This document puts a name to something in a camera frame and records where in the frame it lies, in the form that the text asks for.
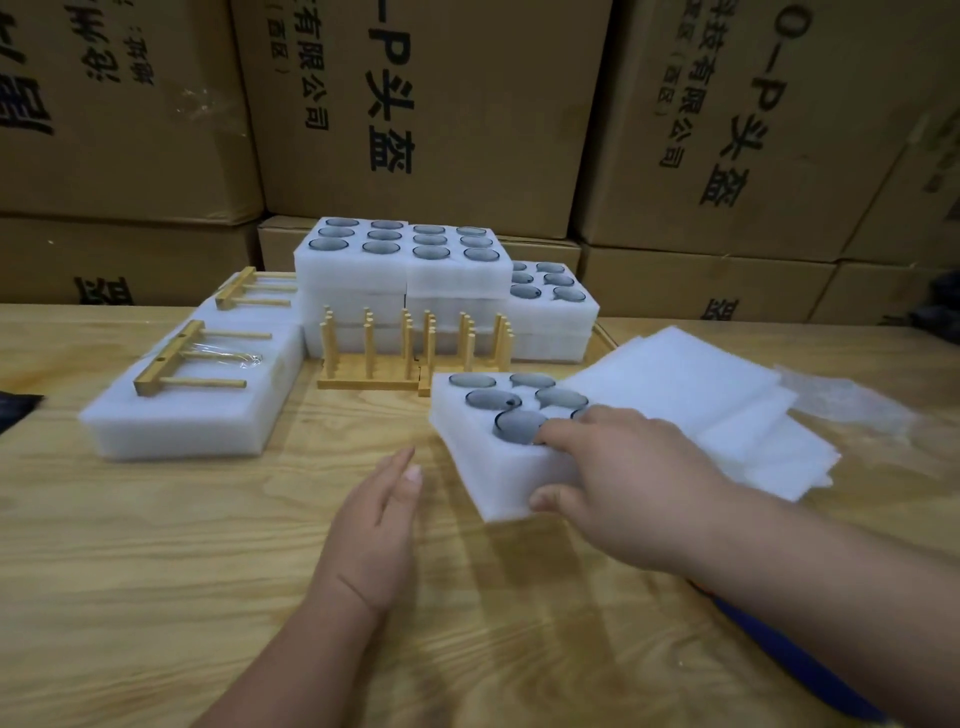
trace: left hand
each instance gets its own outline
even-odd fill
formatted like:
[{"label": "left hand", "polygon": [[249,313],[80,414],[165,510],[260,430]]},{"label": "left hand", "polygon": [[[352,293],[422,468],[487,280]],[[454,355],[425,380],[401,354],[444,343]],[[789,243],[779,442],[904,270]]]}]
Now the left hand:
[{"label": "left hand", "polygon": [[411,529],[423,485],[413,448],[388,455],[350,491],[330,525],[306,602],[355,602],[380,619],[396,602],[413,564]]}]

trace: wooden table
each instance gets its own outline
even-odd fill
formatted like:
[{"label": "wooden table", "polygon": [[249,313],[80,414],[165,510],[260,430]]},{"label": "wooden table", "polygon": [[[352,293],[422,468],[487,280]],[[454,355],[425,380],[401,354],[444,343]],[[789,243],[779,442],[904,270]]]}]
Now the wooden table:
[{"label": "wooden table", "polygon": [[[261,458],[101,461],[78,411],[186,314],[0,306],[0,389],[48,397],[0,435],[3,726],[188,723],[294,609],[347,491],[410,441],[427,485],[416,575],[353,723],[849,724],[683,581],[616,564],[552,519],[484,526],[413,393],[321,392],[311,363]],[[665,324],[604,322],[621,343]],[[917,332],[683,326],[960,421],[960,349]],[[960,552],[947,480],[855,456],[835,477],[814,507]]]}]

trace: forearm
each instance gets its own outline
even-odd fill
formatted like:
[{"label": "forearm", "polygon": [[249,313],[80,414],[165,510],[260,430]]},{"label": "forearm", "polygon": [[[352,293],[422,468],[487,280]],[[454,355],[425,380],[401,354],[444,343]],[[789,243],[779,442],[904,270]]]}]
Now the forearm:
[{"label": "forearm", "polygon": [[772,497],[722,515],[688,573],[911,725],[960,722],[960,571]]},{"label": "forearm", "polygon": [[195,727],[340,725],[375,627],[365,609],[349,595],[305,601]]}]

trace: hand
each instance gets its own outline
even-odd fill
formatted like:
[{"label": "hand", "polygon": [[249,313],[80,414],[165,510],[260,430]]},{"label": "hand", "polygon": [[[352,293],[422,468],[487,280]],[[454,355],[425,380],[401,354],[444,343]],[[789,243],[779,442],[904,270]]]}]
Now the hand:
[{"label": "hand", "polygon": [[408,467],[413,448],[383,458],[350,491],[326,535],[306,602],[344,598],[379,620],[393,605],[413,563],[411,527],[423,475]]},{"label": "hand", "polygon": [[636,567],[688,575],[689,559],[732,527],[730,503],[754,491],[728,480],[674,425],[594,405],[548,420],[536,442],[569,452],[584,489],[546,485],[530,507],[567,518],[591,544]]}]

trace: wooden drying rack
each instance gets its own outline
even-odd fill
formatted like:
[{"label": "wooden drying rack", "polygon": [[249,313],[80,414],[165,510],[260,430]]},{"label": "wooden drying rack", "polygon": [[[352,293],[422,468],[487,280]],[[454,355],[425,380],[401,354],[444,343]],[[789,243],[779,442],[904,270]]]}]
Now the wooden drying rack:
[{"label": "wooden drying rack", "polygon": [[192,320],[176,334],[154,357],[134,380],[133,389],[139,397],[153,397],[166,386],[178,387],[219,387],[228,389],[246,389],[245,379],[196,378],[192,376],[173,376],[184,361],[189,359],[245,360],[250,355],[240,352],[195,352],[187,349],[199,344],[206,336],[218,336],[231,339],[271,339],[271,333],[256,331],[214,331],[205,327],[203,321]]},{"label": "wooden drying rack", "polygon": [[297,286],[292,283],[261,283],[259,279],[290,279],[296,280],[296,273],[260,273],[250,266],[244,268],[237,277],[221,288],[213,297],[217,308],[229,311],[239,303],[252,305],[279,305],[290,307],[290,299],[258,299],[247,295],[249,291],[276,291],[282,293],[296,293]]},{"label": "wooden drying rack", "polygon": [[433,373],[510,371],[514,333],[510,322],[496,315],[493,327],[493,354],[489,359],[476,356],[476,325],[466,313],[460,314],[457,351],[450,356],[437,356],[437,317],[430,311],[423,313],[423,352],[420,363],[414,357],[414,323],[406,308],[400,314],[400,354],[377,353],[373,342],[374,320],[368,308],[364,309],[364,352],[341,353],[337,346],[337,329],[333,312],[325,308],[320,334],[324,341],[324,364],[320,389],[353,390],[416,390],[420,397],[430,396]]}]

